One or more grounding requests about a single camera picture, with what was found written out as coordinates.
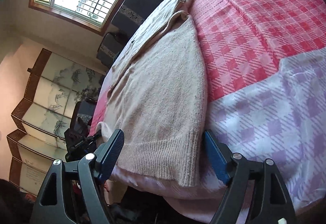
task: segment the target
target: window frame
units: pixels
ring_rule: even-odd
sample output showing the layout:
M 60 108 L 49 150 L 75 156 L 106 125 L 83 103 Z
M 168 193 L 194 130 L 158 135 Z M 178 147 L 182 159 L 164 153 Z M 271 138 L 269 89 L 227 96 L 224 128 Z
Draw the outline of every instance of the window frame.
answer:
M 92 22 L 88 21 L 87 18 L 83 18 L 83 16 L 81 14 L 79 15 L 78 13 L 71 11 L 69 9 L 66 9 L 63 7 L 52 8 L 50 6 L 35 2 L 35 0 L 29 1 L 29 8 L 38 10 L 38 11 L 42 11 L 44 13 L 55 16 L 57 18 L 61 18 L 65 21 L 71 22 L 75 25 L 81 26 L 84 29 L 92 31 L 93 33 L 103 36 L 106 33 L 113 17 L 118 12 L 120 6 L 122 5 L 122 3 L 124 1 L 125 0 L 115 0 L 106 16 L 104 22 L 102 24 L 98 23 L 98 25 L 95 25 L 95 22 L 92 23 Z

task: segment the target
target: wooden window frame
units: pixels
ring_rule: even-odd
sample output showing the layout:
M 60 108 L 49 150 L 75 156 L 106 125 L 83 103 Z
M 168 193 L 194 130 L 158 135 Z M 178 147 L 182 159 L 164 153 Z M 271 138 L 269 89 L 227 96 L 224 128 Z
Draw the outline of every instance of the wooden window frame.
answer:
M 106 19 L 104 20 L 103 24 L 101 25 L 101 27 L 98 27 L 90 22 L 82 20 L 81 18 L 75 17 L 69 13 L 65 13 L 63 11 L 51 8 L 49 6 L 39 4 L 39 3 L 35 2 L 35 0 L 30 0 L 28 7 L 31 9 L 37 10 L 37 11 L 41 11 L 41 12 L 50 14 L 57 18 L 63 19 L 67 22 L 71 22 L 75 25 L 78 25 L 78 26 L 80 26 L 84 29 L 87 29 L 95 34 L 98 34 L 100 36 L 104 36 L 110 23 L 112 22 L 113 17 L 118 12 L 119 8 L 121 7 L 121 5 L 124 1 L 125 0 L 115 0 L 115 2 L 113 3 L 112 7 L 110 8 L 110 10 L 108 12 Z

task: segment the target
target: purple checkered pattern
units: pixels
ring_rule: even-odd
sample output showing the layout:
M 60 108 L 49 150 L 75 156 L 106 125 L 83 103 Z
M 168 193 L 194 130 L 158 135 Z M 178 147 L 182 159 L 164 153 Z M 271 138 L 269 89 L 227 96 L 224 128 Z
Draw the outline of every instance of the purple checkered pattern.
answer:
M 272 158 L 295 209 L 326 194 L 326 48 L 281 60 L 280 71 L 209 104 L 207 128 L 247 159 Z

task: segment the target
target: red checkered pattern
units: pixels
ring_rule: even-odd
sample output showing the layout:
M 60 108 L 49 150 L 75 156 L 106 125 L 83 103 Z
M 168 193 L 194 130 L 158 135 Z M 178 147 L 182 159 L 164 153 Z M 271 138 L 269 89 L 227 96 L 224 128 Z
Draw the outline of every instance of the red checkered pattern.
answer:
M 326 46 L 323 0 L 195 0 L 209 101 L 264 80 L 281 58 Z

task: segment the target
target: bed sheet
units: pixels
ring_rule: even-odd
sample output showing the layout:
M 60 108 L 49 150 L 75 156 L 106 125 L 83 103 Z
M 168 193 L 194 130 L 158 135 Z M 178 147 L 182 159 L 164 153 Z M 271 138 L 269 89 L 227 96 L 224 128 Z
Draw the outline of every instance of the bed sheet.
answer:
M 206 128 L 247 159 L 263 161 L 271 157 L 284 177 L 296 211 L 323 198 L 323 0 L 194 0 L 190 14 L 208 76 Z M 109 72 L 93 118 L 92 133 L 103 120 L 110 82 Z M 175 182 L 136 175 L 117 166 L 112 177 L 138 190 L 162 195 L 178 212 L 206 223 L 225 191 L 204 154 L 200 158 L 200 185 L 195 188 L 181 188 Z M 237 223 L 246 219 L 252 184 L 248 187 Z

